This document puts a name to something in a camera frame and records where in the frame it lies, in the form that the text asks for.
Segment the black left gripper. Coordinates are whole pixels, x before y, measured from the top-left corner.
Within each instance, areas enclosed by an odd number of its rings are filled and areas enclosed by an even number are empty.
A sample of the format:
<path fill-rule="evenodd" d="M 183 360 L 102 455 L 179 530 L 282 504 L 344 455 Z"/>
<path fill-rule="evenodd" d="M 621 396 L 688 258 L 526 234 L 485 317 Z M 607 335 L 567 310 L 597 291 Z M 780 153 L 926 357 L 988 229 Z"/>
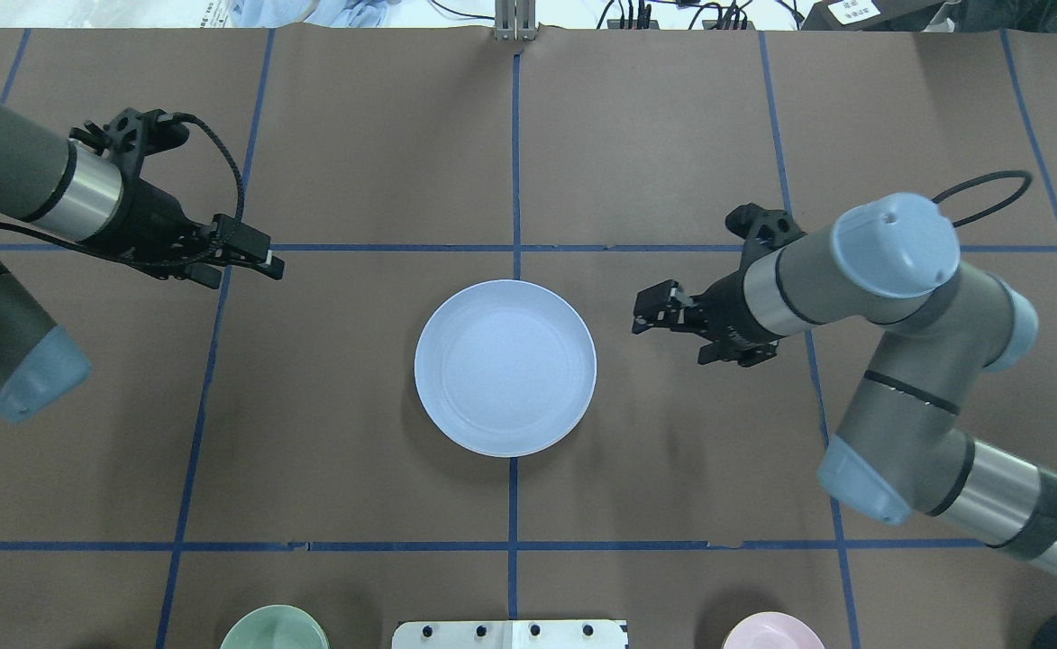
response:
<path fill-rule="evenodd" d="M 177 198 L 148 181 L 130 186 L 127 206 L 105 226 L 105 251 L 156 279 L 189 279 L 220 288 L 222 268 L 253 270 L 284 278 L 285 262 L 271 251 L 271 238 L 227 214 L 208 224 L 187 218 Z"/>

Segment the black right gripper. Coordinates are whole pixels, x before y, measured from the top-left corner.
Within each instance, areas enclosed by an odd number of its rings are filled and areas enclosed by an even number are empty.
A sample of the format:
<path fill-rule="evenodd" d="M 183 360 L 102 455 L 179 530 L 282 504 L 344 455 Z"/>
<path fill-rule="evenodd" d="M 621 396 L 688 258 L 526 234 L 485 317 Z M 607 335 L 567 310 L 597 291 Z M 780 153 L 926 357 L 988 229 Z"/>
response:
<path fill-rule="evenodd" d="M 743 290 L 745 276 L 734 272 L 705 292 L 690 296 L 675 279 L 645 288 L 636 296 L 631 332 L 663 328 L 704 338 L 697 364 L 737 361 L 752 367 L 777 356 L 779 335 L 755 319 Z"/>

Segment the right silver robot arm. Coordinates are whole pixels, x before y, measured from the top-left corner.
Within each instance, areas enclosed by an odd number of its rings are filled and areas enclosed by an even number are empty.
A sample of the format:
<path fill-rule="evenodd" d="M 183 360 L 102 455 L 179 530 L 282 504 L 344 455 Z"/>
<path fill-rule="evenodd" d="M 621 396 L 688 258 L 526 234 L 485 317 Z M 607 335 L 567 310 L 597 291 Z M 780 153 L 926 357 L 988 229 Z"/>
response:
<path fill-rule="evenodd" d="M 813 233 L 755 203 L 725 224 L 743 239 L 738 270 L 697 295 L 672 279 L 646 288 L 632 332 L 697 335 L 700 364 L 752 367 L 822 324 L 876 324 L 877 350 L 829 435 L 822 489 L 883 525 L 940 518 L 1057 576 L 1057 472 L 956 425 L 981 374 L 1030 352 L 1030 300 L 963 261 L 956 226 L 927 197 L 886 196 Z"/>

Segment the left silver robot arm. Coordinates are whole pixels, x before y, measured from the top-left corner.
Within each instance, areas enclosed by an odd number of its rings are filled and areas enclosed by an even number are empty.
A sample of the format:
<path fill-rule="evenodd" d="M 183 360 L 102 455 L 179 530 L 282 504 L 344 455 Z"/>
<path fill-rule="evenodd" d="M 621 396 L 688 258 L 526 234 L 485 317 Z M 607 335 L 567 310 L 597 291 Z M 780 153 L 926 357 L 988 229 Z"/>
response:
<path fill-rule="evenodd" d="M 182 147 L 191 127 L 222 153 L 235 184 L 234 214 L 207 224 L 142 177 L 144 161 Z M 211 290 L 229 267 L 281 279 L 284 260 L 267 234 L 243 221 L 244 207 L 239 166 L 193 114 L 125 108 L 59 135 L 0 103 L 0 233 Z M 70 333 L 0 260 L 0 418 L 25 422 L 90 372 Z"/>

